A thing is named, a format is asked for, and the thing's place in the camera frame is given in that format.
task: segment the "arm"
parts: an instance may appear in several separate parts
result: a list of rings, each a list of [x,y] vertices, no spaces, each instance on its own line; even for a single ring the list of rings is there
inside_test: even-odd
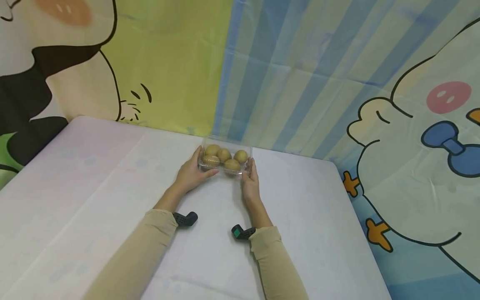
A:
[[[242,174],[243,197],[252,223],[257,228],[250,237],[252,252],[260,267],[265,298],[308,299],[301,278],[285,249],[277,227],[274,227],[260,199],[257,168],[252,159],[250,176]]]
[[[183,164],[175,182],[115,252],[84,299],[132,300],[142,296],[178,226],[172,213],[185,193],[218,173],[215,169],[205,173],[198,170],[200,151],[198,147]]]

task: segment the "table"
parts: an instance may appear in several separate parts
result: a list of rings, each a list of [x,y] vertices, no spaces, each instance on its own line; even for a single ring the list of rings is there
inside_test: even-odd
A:
[[[174,181],[200,137],[74,119],[0,191],[0,297],[80,299]],[[334,164],[254,148],[261,196],[311,299],[389,299]],[[238,179],[217,175],[178,208],[143,299],[263,299]]]

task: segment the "striped fabric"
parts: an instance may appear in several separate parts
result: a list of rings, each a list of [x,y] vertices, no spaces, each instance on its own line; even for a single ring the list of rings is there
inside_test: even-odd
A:
[[[476,0],[236,0],[213,133],[328,159],[356,177],[363,147],[347,127],[360,106],[390,97],[402,74],[479,15]],[[367,218],[381,221],[360,187],[351,200],[365,232]],[[371,248],[394,300],[480,295],[438,247],[385,235],[395,251]]]

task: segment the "cartoon backdrop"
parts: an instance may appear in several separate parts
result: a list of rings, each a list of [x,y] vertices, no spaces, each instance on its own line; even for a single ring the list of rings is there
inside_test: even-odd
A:
[[[0,186],[78,115],[212,130],[334,161],[394,300],[475,299],[479,16],[475,0],[0,0]]]
[[[232,8],[214,133],[334,161],[395,300],[480,295],[480,23],[454,38],[479,16],[472,0]]]

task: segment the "cartoon character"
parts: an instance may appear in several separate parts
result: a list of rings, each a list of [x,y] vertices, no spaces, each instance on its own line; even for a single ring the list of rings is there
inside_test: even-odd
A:
[[[480,278],[480,23],[407,71],[391,98],[359,109],[349,136],[364,147],[352,196],[364,196],[383,222],[368,219],[368,239],[393,251],[384,233],[439,247]]]
[[[0,170],[17,173],[78,115],[133,107],[101,52],[116,22],[114,0],[0,0]]]

